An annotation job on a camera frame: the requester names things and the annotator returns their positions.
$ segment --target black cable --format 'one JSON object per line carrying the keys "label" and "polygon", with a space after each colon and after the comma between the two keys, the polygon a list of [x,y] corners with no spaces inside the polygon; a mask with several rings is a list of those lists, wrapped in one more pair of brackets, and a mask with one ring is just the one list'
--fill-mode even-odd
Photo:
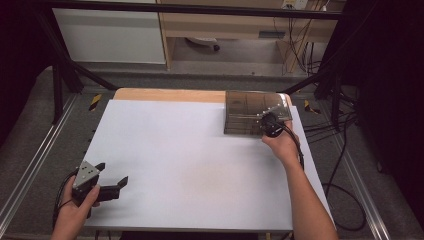
{"label": "black cable", "polygon": [[[357,118],[354,117],[354,118],[349,119],[348,122],[347,121],[343,121],[343,122],[339,122],[339,123],[341,123],[341,124],[347,123],[347,124],[349,124],[348,127],[350,127],[352,125],[352,123],[355,122],[356,120],[357,120]],[[335,126],[333,126],[333,125],[328,125],[328,126],[324,126],[324,127],[317,127],[317,128],[307,129],[304,132],[305,133],[309,133],[309,132],[320,131],[318,133],[315,133],[315,134],[306,136],[307,138],[309,138],[309,137],[313,137],[313,136],[316,136],[316,135],[319,135],[319,134],[322,134],[322,133],[325,133],[325,132],[328,132],[328,131],[331,131],[331,130],[337,130],[337,128]]]}
{"label": "black cable", "polygon": [[70,202],[72,202],[72,199],[69,199],[68,201],[66,201],[66,202],[64,202],[62,205],[60,205],[60,206],[58,207],[58,210],[60,210],[63,206],[65,206],[66,204],[68,204],[68,203],[70,203]]}
{"label": "black cable", "polygon": [[[348,112],[348,113],[340,114],[338,117],[341,118],[341,117],[349,115],[351,113],[354,113],[354,112]],[[313,124],[313,125],[305,125],[305,126],[303,126],[303,128],[305,129],[305,128],[318,127],[318,126],[324,125],[324,124],[332,124],[332,122],[331,121],[325,121],[325,122],[321,122],[321,123],[317,123],[317,124]]]}
{"label": "black cable", "polygon": [[63,193],[63,189],[64,189],[64,187],[65,187],[66,183],[69,181],[69,179],[70,179],[72,176],[77,175],[77,173],[78,173],[78,168],[77,168],[77,169],[75,169],[74,171],[72,171],[71,173],[69,173],[69,174],[65,177],[65,179],[62,181],[62,183],[61,183],[61,185],[60,185],[60,187],[59,187],[59,191],[57,192],[56,200],[55,200],[55,204],[54,204],[54,208],[53,208],[53,217],[52,217],[52,227],[53,227],[53,229],[54,229],[54,227],[55,227],[55,225],[56,225],[56,220],[57,220],[57,217],[59,216],[59,210],[60,210],[60,208],[61,208],[64,204],[66,204],[66,203],[64,203],[64,204],[60,205],[61,198],[62,198],[62,193]]}
{"label": "black cable", "polygon": [[348,195],[349,195],[351,198],[353,198],[353,200],[354,200],[354,201],[358,204],[358,206],[359,206],[359,208],[360,208],[360,210],[361,210],[361,213],[362,213],[362,222],[361,222],[361,224],[360,224],[358,227],[347,227],[347,226],[344,226],[344,225],[342,225],[342,224],[338,223],[336,220],[334,220],[334,223],[336,224],[336,226],[338,226],[338,227],[340,227],[340,228],[342,228],[342,229],[344,229],[344,230],[348,230],[348,231],[359,231],[359,230],[361,230],[361,229],[365,226],[365,224],[366,224],[366,214],[365,214],[365,210],[364,210],[364,208],[363,208],[362,204],[361,204],[361,203],[359,202],[359,200],[358,200],[358,199],[357,199],[357,198],[356,198],[353,194],[351,194],[349,191],[347,191],[346,189],[344,189],[344,188],[342,188],[342,187],[340,187],[340,186],[338,186],[338,185],[333,184],[334,176],[335,176],[335,174],[336,174],[336,172],[337,172],[337,169],[338,169],[338,167],[339,167],[339,165],[340,165],[340,163],[341,163],[341,161],[342,161],[342,159],[343,159],[343,155],[344,155],[344,152],[345,152],[345,150],[346,150],[346,146],[347,146],[347,128],[348,128],[348,124],[349,124],[349,122],[351,122],[352,120],[355,120],[355,118],[350,119],[350,117],[351,117],[353,114],[355,114],[355,112],[349,113],[349,114],[348,114],[348,116],[346,117],[345,122],[344,122],[344,127],[343,127],[343,140],[344,140],[344,143],[343,143],[342,151],[340,152],[340,156],[339,156],[339,158],[337,159],[337,163],[336,163],[336,165],[335,165],[335,167],[334,167],[334,169],[333,169],[333,172],[331,173],[330,180],[329,180],[329,182],[328,182],[328,183],[322,183],[322,185],[323,185],[323,186],[327,186],[327,188],[325,189],[325,196],[326,196],[326,198],[328,198],[328,194],[329,194],[329,191],[330,191],[330,187],[334,187],[334,188],[337,188],[337,189],[339,189],[340,191],[342,191],[342,192],[344,192],[344,193],[348,194]]}
{"label": "black cable", "polygon": [[294,144],[296,145],[297,152],[299,154],[300,166],[302,166],[302,169],[305,170],[305,163],[304,163],[304,159],[303,159],[302,150],[300,149],[300,142],[296,139],[296,136],[294,135],[293,131],[290,128],[288,128],[284,123],[280,124],[278,122],[275,122],[275,124],[277,126],[281,127],[284,131],[286,131],[290,135],[290,137],[292,138]]}
{"label": "black cable", "polygon": [[[344,141],[344,143],[343,143],[342,151],[340,152],[340,156],[337,159],[336,166],[334,167],[333,172],[331,173],[331,176],[330,176],[330,180],[328,181],[328,184],[330,184],[330,185],[333,183],[334,176],[336,175],[337,169],[338,169],[340,163],[342,162],[344,152],[346,151],[346,146],[347,146],[347,131],[346,131],[347,130],[347,122],[349,121],[349,118],[350,118],[350,116],[352,114],[353,113],[349,114],[346,117],[346,122],[345,122],[344,127],[343,127],[343,130],[344,130],[343,141]],[[328,192],[329,191],[330,191],[330,187],[327,187],[326,190],[325,190],[325,196],[326,197],[328,197]]]}
{"label": "black cable", "polygon": [[346,227],[346,226],[344,226],[344,225],[341,225],[340,223],[338,223],[335,219],[334,219],[334,223],[336,224],[336,226],[338,226],[338,227],[340,227],[340,228],[342,228],[342,229],[344,229],[344,230],[347,230],[347,231],[359,231],[359,230],[361,230],[362,228],[364,228],[365,227],[365,224],[367,223],[367,218],[366,218],[366,213],[365,213],[365,210],[364,210],[364,207],[362,206],[362,204],[361,204],[361,202],[359,202],[359,200],[352,194],[352,193],[350,193],[349,191],[347,191],[346,189],[344,189],[344,188],[342,188],[342,187],[340,187],[340,186],[338,186],[338,185],[335,185],[335,184],[333,184],[333,183],[331,183],[331,184],[329,184],[329,183],[322,183],[322,186],[327,186],[327,188],[330,188],[330,187],[334,187],[334,188],[337,188],[338,190],[340,190],[340,191],[342,191],[342,192],[344,192],[344,193],[346,193],[347,195],[349,195],[351,198],[353,198],[353,200],[356,202],[356,204],[358,204],[358,206],[359,206],[359,209],[361,210],[361,214],[362,214],[362,222],[361,222],[361,225],[359,225],[358,227]]}
{"label": "black cable", "polygon": [[[283,7],[283,9],[284,8],[287,8],[287,9],[289,9],[289,10],[296,10],[292,5],[286,5],[286,6],[284,6]],[[279,36],[279,34],[278,34],[278,29],[277,29],[277,27],[276,27],[276,23],[275,23],[275,17],[273,18],[273,21],[274,21],[274,29],[275,29],[275,31],[277,32],[277,37],[278,37],[278,39],[281,39],[280,38],[280,36]],[[288,21],[289,21],[289,42],[288,42],[288,44],[289,44],[289,47],[290,47],[290,49],[292,50],[292,52],[293,52],[293,54],[295,55],[295,58],[296,58],[296,62],[297,62],[297,64],[299,65],[299,67],[300,67],[300,69],[302,70],[302,71],[304,71],[304,72],[306,72],[306,73],[308,73],[309,74],[309,70],[307,69],[307,64],[306,64],[306,61],[305,61],[305,55],[306,55],[306,49],[307,49],[307,47],[305,47],[304,48],[304,50],[303,50],[303,53],[302,53],[302,60],[300,60],[299,59],[299,56],[298,56],[298,54],[297,54],[297,52],[296,52],[296,46],[295,46],[295,44],[298,42],[298,38],[299,38],[299,36],[302,34],[302,32],[303,31],[305,31],[305,33],[303,34],[303,37],[302,37],[302,39],[301,40],[303,40],[304,38],[305,38],[305,35],[306,35],[306,29],[308,29],[309,28],[309,26],[310,26],[310,24],[311,24],[311,22],[312,22],[312,19],[309,19],[309,21],[303,26],[303,28],[299,31],[299,33],[298,33],[298,36],[296,37],[296,39],[295,40],[293,40],[293,37],[292,37],[292,35],[293,35],[293,28],[294,28],[294,23],[295,23],[295,21],[296,21],[296,19],[293,19],[293,18],[288,18]]]}
{"label": "black cable", "polygon": [[325,137],[322,137],[322,138],[316,139],[316,140],[314,140],[314,141],[308,142],[308,144],[309,144],[309,145],[311,145],[311,144],[313,144],[313,143],[319,142],[319,141],[321,141],[321,140],[324,140],[324,139],[326,139],[326,138],[332,137],[332,136],[334,136],[334,135],[336,135],[336,134],[339,134],[339,133],[341,133],[341,132],[336,132],[336,133],[329,134],[329,135],[327,135],[327,136],[325,136]]}
{"label": "black cable", "polygon": [[309,65],[309,72],[308,72],[308,74],[315,74],[314,71],[313,71],[313,69],[312,69],[314,46],[315,46],[315,43],[314,42],[311,43],[311,53],[309,54],[309,63],[308,63],[308,65]]}

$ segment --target finger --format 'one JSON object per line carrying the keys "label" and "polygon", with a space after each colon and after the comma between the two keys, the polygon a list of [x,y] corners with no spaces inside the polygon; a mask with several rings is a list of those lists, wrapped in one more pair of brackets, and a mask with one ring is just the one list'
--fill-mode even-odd
{"label": "finger", "polygon": [[293,130],[293,121],[292,120],[285,121],[284,125],[286,125],[290,130]]}
{"label": "finger", "polygon": [[268,137],[267,135],[262,135],[262,142],[269,145],[269,141],[271,140],[270,137]]}
{"label": "finger", "polygon": [[69,199],[72,199],[72,185],[75,182],[75,175],[69,178],[68,182],[65,185],[65,189],[63,191],[63,199],[65,201],[68,201]]}
{"label": "finger", "polygon": [[94,186],[93,189],[91,189],[91,191],[85,197],[84,202],[81,203],[80,209],[85,215],[88,214],[88,211],[90,211],[91,207],[96,202],[97,197],[99,196],[99,192],[100,192],[100,186],[99,185]]}

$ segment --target metal bar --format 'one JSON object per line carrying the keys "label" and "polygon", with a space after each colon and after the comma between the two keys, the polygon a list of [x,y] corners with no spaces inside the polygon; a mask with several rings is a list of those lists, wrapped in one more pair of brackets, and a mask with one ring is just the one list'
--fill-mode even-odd
{"label": "metal bar", "polygon": [[[327,106],[324,106],[324,104],[322,104],[321,102],[319,102],[319,105],[320,109],[324,114],[324,117],[328,121],[330,119],[330,113],[328,111]],[[343,146],[343,139],[341,134],[335,134],[334,139],[336,140],[337,147],[341,151]],[[352,183],[352,187],[356,193],[356,196],[364,207],[365,213],[367,215],[368,225],[374,235],[374,238],[378,240],[389,240],[390,235],[387,231],[386,225],[384,224],[383,219],[381,218],[380,213],[378,212],[378,209],[364,181],[362,180],[358,169],[355,166],[355,163],[349,153],[348,148],[346,148],[342,163],[344,168],[346,169],[347,176],[349,177],[349,180]]]}
{"label": "metal bar", "polygon": [[51,8],[125,11],[125,12],[186,13],[186,14],[210,14],[210,15],[255,16],[255,17],[327,19],[327,20],[340,20],[349,16],[346,13],[342,13],[342,12],[304,11],[304,10],[299,11],[299,10],[286,10],[286,9],[244,8],[244,7],[181,5],[181,4],[151,4],[151,3],[123,3],[123,2],[98,2],[98,1],[69,1],[69,0],[40,0],[34,3],[46,4],[48,7],[51,7]]}
{"label": "metal bar", "polygon": [[287,95],[291,95],[297,91],[299,91],[300,89],[308,86],[311,83],[316,83],[316,82],[320,82],[322,79],[324,78],[328,78],[328,74],[329,72],[327,70],[321,70],[320,72],[318,72],[315,75],[312,75],[308,78],[306,78],[305,80],[302,80],[301,82],[285,89],[282,91],[278,91],[277,93],[285,93]]}
{"label": "metal bar", "polygon": [[69,67],[68,62],[64,57],[67,55],[67,53],[63,50],[57,35],[55,34],[43,12],[43,9],[44,8],[41,6],[38,6],[38,8],[33,9],[33,12],[37,18],[37,21],[40,23],[41,28],[44,30],[44,33],[49,39],[51,46],[53,47],[53,52],[55,54],[54,57],[56,62],[59,64],[61,76],[72,92],[81,92],[81,90],[84,88],[84,85],[81,83],[81,80],[75,71]]}
{"label": "metal bar", "polygon": [[76,71],[78,71],[79,73],[90,78],[94,82],[102,85],[103,87],[107,88],[108,90],[118,90],[119,89],[119,87],[109,83],[108,81],[104,80],[103,78],[101,78],[101,77],[97,76],[96,74],[90,72],[86,68],[84,68],[81,65],[79,65],[78,63],[74,62],[72,59],[68,59],[68,61]]}
{"label": "metal bar", "polygon": [[53,124],[56,124],[63,113],[62,78],[60,76],[59,64],[57,63],[53,64],[52,69],[53,69],[53,89],[54,89]]}
{"label": "metal bar", "polygon": [[67,100],[64,106],[64,113],[62,117],[59,119],[56,125],[53,125],[50,128],[49,132],[47,133],[46,137],[44,138],[43,142],[41,143],[40,147],[38,148],[31,162],[29,163],[27,169],[25,170],[24,174],[22,175],[21,179],[19,180],[18,184],[13,190],[12,194],[9,196],[9,199],[7,200],[6,204],[1,209],[0,211],[0,239],[3,237],[4,233],[6,232],[6,229],[9,226],[10,222],[12,221],[13,216],[18,210],[19,206],[21,205],[32,182],[34,181],[35,177],[37,176],[37,173],[39,172],[41,166],[43,165],[44,160],[46,159],[57,137],[59,136],[59,133],[61,132],[63,126],[65,125],[66,120],[68,119],[72,111],[75,100],[78,98],[78,95],[79,94],[74,94]]}

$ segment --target white table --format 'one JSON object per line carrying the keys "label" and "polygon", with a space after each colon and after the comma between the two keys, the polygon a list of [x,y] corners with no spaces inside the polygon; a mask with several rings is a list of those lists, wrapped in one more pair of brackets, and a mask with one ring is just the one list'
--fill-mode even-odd
{"label": "white table", "polygon": [[[305,172],[328,210],[299,115]],[[111,100],[84,158],[106,163],[99,183],[129,176],[86,227],[130,231],[292,229],[282,164],[259,138],[224,135],[224,103]]]}

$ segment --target hand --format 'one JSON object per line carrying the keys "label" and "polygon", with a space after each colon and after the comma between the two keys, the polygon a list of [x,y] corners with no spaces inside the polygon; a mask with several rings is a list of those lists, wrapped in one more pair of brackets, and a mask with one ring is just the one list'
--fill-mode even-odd
{"label": "hand", "polygon": [[74,181],[75,176],[71,177],[66,183],[62,198],[62,203],[66,204],[63,205],[60,209],[51,240],[76,239],[82,227],[84,226],[91,207],[93,205],[98,205],[98,203],[96,203],[96,199],[99,195],[99,185],[96,185],[93,187],[93,189],[91,189],[84,202],[82,202],[79,207],[73,201],[69,201],[72,200],[72,184]]}
{"label": "hand", "polygon": [[[286,121],[284,124],[293,132],[292,121]],[[293,134],[295,135],[296,140],[299,141],[299,137],[294,132]],[[262,136],[262,142],[272,149],[272,152],[278,159],[280,159],[284,167],[287,168],[288,166],[296,165],[300,166],[298,160],[299,152],[297,151],[296,143],[286,131],[283,131],[276,138],[270,138],[264,135]]]}

